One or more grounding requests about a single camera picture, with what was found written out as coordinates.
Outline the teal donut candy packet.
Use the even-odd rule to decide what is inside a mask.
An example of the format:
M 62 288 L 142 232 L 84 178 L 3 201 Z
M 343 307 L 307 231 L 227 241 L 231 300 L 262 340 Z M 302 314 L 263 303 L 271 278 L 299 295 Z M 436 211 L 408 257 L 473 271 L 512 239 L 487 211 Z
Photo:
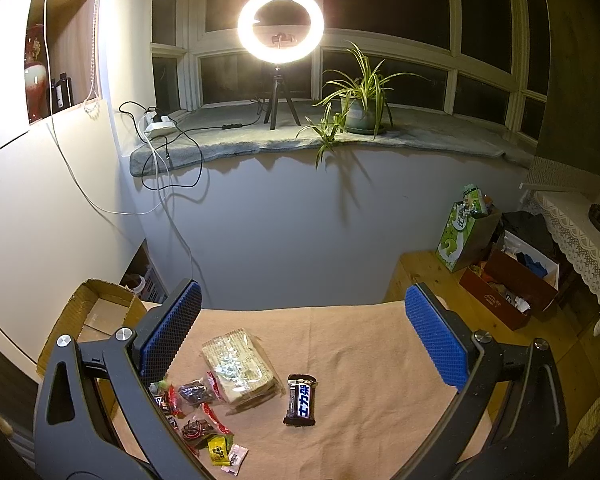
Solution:
M 148 389 L 153 396 L 164 396 L 168 393 L 170 387 L 170 382 L 168 382 L 166 379 L 161 379 L 158 382 L 151 382 L 148 386 Z

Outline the dark pastry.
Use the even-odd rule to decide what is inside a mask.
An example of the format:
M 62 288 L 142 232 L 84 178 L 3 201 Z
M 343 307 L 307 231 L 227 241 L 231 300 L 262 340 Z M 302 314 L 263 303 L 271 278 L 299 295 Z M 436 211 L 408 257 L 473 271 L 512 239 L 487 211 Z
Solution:
M 211 373 L 204 377 L 186 382 L 178 387 L 178 394 L 190 405 L 199 406 L 203 403 L 214 403 L 222 401 L 220 388 Z

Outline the yellow candy packet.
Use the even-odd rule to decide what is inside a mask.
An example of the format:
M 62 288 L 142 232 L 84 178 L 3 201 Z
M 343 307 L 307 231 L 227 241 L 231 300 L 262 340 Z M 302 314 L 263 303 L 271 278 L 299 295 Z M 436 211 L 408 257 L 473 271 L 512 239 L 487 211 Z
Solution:
M 232 445 L 232 434 L 215 434 L 207 440 L 207 450 L 213 466 L 230 466 L 230 448 Z

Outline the pink white candy packet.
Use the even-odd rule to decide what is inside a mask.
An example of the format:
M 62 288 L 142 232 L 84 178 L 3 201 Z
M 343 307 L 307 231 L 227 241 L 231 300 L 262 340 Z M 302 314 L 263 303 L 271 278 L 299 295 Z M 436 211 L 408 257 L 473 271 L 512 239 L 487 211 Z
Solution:
M 238 476 L 242 463 L 249 453 L 248 448 L 241 446 L 237 443 L 233 443 L 228 451 L 228 464 L 223 465 L 221 470 L 227 474 Z

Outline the packaged sliced bread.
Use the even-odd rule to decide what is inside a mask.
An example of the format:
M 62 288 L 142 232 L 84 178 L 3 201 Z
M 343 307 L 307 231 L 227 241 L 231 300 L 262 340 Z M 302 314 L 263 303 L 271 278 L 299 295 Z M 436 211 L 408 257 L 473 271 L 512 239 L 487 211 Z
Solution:
M 222 399 L 235 413 L 285 392 L 259 341 L 243 328 L 206 341 L 201 353 Z

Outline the dark Snickers bar Japanese label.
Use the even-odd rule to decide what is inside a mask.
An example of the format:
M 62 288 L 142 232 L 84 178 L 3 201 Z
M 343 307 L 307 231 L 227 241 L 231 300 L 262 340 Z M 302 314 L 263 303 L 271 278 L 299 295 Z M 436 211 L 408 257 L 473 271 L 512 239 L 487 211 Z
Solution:
M 315 388 L 317 380 L 307 374 L 290 374 L 288 408 L 283 424 L 291 427 L 311 427 L 315 425 Z

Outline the brown Snickers bar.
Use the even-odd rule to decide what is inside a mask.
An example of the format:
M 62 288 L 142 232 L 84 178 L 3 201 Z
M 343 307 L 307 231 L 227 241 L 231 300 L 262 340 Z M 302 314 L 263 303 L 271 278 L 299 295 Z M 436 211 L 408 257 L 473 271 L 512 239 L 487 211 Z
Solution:
M 174 408 L 172 408 L 172 405 L 168 399 L 168 396 L 165 393 L 163 393 L 163 394 L 155 394 L 152 398 L 154 399 L 154 402 L 157 405 L 157 408 L 160 410 L 160 412 L 166 418 L 168 423 L 173 428 L 178 428 L 178 422 L 176 421 L 178 419 L 178 411 L 174 410 Z

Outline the cardboard box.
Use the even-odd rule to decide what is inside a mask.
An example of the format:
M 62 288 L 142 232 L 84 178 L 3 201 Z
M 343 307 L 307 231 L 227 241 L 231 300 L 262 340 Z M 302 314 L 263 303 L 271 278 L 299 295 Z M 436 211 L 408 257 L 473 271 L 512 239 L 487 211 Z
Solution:
M 147 313 L 132 290 L 90 278 L 72 294 L 47 336 L 36 372 L 43 376 L 57 339 L 68 335 L 76 342 L 107 339 L 121 327 L 135 328 Z

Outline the red storage box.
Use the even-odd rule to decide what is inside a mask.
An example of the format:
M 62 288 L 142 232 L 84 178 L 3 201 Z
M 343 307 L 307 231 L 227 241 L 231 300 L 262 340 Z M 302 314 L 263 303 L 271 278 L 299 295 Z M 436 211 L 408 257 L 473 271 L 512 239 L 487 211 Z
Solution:
M 504 230 L 490 254 L 464 272 L 460 286 L 510 330 L 519 330 L 550 307 L 559 277 L 557 262 Z

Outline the lace covered side table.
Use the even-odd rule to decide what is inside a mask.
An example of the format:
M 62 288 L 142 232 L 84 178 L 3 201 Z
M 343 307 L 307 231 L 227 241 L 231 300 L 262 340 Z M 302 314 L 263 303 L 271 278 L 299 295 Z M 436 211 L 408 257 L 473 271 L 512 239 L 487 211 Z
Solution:
M 588 218 L 600 176 L 535 156 L 521 187 L 526 208 L 542 214 L 550 236 L 600 306 L 600 232 Z M 600 316 L 593 335 L 600 336 Z

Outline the green white gift bag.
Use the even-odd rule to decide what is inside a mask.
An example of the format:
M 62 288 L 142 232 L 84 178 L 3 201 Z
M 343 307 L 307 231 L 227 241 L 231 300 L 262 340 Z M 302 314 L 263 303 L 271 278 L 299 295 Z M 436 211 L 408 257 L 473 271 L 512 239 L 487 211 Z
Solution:
M 466 184 L 463 198 L 455 202 L 441 234 L 436 255 L 450 271 L 474 263 L 488 248 L 501 220 L 501 211 L 475 184 Z

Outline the white power strip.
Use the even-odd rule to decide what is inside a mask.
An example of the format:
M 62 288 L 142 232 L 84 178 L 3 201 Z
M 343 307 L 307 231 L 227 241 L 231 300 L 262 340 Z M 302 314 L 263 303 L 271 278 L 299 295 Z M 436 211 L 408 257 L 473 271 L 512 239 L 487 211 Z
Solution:
M 157 136 L 168 136 L 176 131 L 175 122 L 166 115 L 160 115 L 150 110 L 143 117 L 143 135 L 146 139 Z

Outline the potted spider plant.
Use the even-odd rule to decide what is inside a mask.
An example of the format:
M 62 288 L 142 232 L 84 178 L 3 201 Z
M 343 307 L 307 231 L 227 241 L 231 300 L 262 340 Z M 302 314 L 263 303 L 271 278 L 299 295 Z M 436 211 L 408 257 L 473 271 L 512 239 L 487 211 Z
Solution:
M 388 93 L 393 90 L 390 84 L 396 78 L 415 77 L 426 80 L 426 77 L 412 72 L 383 75 L 381 69 L 386 59 L 382 58 L 373 66 L 370 57 L 353 41 L 347 52 L 353 56 L 360 76 L 353 78 L 342 70 L 332 70 L 338 78 L 327 81 L 324 87 L 332 86 L 335 90 L 314 104 L 314 107 L 321 107 L 323 110 L 321 118 L 314 122 L 306 116 L 306 123 L 296 134 L 300 136 L 309 131 L 320 140 L 315 155 L 315 169 L 321 165 L 327 152 L 333 153 L 336 146 L 342 143 L 340 136 L 343 133 L 353 132 L 376 138 L 385 129 L 382 125 L 385 114 L 388 114 L 389 124 L 393 125 Z

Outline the red ceramic vase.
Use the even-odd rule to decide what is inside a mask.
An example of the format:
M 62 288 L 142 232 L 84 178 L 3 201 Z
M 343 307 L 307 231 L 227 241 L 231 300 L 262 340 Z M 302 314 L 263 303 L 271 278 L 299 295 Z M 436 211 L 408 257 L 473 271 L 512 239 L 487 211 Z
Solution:
M 24 49 L 24 90 L 26 90 L 29 122 L 36 122 L 41 118 L 47 83 L 43 25 L 34 24 L 27 30 Z

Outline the wooden wall shelf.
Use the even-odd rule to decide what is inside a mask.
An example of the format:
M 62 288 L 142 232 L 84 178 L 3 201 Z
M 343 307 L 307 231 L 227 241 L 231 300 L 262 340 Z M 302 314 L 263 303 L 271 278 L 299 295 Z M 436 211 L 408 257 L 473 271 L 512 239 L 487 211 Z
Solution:
M 50 114 L 50 90 L 34 80 L 71 81 L 74 105 L 99 97 L 96 68 L 97 0 L 31 0 L 26 35 L 26 100 L 30 122 Z

